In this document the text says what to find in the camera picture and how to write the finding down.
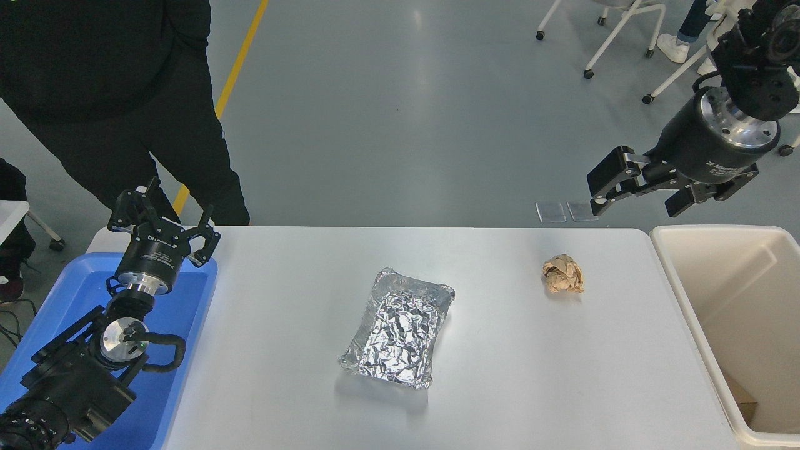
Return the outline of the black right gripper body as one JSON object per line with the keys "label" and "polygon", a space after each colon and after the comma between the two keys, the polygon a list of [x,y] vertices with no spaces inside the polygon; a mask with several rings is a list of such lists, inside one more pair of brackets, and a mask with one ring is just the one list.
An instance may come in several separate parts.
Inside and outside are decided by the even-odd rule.
{"label": "black right gripper body", "polygon": [[725,183],[776,146],[776,122],[755,119],[728,93],[696,93],[662,130],[649,157],[700,183]]}

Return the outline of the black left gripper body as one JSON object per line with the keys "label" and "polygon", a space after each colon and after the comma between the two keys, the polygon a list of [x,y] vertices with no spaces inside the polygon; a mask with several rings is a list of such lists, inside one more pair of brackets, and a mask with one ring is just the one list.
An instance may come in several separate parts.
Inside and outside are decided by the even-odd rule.
{"label": "black left gripper body", "polygon": [[138,274],[145,274],[163,286],[172,286],[188,250],[188,240],[178,226],[138,227],[118,265],[117,279],[129,284]]}

